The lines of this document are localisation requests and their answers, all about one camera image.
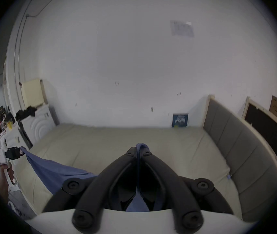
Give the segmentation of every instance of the headboard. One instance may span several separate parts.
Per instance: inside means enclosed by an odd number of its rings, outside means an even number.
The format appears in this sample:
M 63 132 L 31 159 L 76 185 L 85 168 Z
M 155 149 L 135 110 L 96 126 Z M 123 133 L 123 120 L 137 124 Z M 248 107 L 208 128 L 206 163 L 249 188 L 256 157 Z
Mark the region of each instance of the headboard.
M 244 221 L 257 221 L 277 196 L 277 159 L 265 139 L 213 96 L 203 122 L 228 166 Z

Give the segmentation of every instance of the white handle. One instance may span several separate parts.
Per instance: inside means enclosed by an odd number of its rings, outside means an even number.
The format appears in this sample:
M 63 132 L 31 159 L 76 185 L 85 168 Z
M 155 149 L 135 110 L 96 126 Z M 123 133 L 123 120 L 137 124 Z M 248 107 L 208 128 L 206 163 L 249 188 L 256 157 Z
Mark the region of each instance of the white handle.
M 11 164 L 10 164 L 9 162 L 8 162 L 7 165 L 8 165 L 8 169 L 9 169 L 9 168 L 12 169 Z M 13 187 L 13 186 L 15 186 L 15 185 L 18 184 L 18 182 L 17 182 L 17 180 L 15 179 L 15 177 L 13 178 L 13 182 L 11 181 L 11 178 L 10 178 L 10 176 L 8 175 L 7 169 L 4 170 L 4 174 L 5 174 L 5 177 L 6 177 L 6 180 L 7 180 L 7 182 L 8 182 L 9 187 Z

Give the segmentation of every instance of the washing machine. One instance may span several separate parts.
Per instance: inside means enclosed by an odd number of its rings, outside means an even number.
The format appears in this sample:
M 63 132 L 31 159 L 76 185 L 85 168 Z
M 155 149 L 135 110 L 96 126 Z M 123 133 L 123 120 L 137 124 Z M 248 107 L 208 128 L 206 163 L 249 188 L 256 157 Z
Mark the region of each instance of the washing machine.
M 37 108 L 35 117 L 29 115 L 20 122 L 22 123 L 23 131 L 26 133 L 32 145 L 35 145 L 56 126 L 48 104 Z

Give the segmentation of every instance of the beige mattress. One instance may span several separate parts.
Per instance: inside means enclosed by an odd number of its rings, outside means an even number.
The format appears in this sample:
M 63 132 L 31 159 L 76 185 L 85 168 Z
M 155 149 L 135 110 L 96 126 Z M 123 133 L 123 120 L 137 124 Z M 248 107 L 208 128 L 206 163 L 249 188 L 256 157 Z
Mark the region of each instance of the beige mattress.
M 207 178 L 241 218 L 230 168 L 210 136 L 199 127 L 187 128 L 95 128 L 61 124 L 40 140 L 30 152 L 44 159 L 99 174 L 137 143 L 145 143 L 178 175 Z M 24 155 L 15 169 L 20 188 L 32 209 L 41 213 L 52 194 L 35 174 Z

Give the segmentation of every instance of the black clamp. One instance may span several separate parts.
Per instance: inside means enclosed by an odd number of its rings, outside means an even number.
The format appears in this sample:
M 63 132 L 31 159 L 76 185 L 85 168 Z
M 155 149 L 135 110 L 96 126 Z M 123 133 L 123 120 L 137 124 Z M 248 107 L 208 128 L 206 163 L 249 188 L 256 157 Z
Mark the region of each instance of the black clamp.
M 75 208 L 72 223 L 82 233 L 95 233 L 103 208 L 125 211 L 138 187 L 150 211 L 172 209 L 178 233 L 194 233 L 203 225 L 201 210 L 233 214 L 227 201 L 204 178 L 178 176 L 148 149 L 136 147 L 112 162 L 97 177 L 71 178 L 47 203 L 43 212 Z

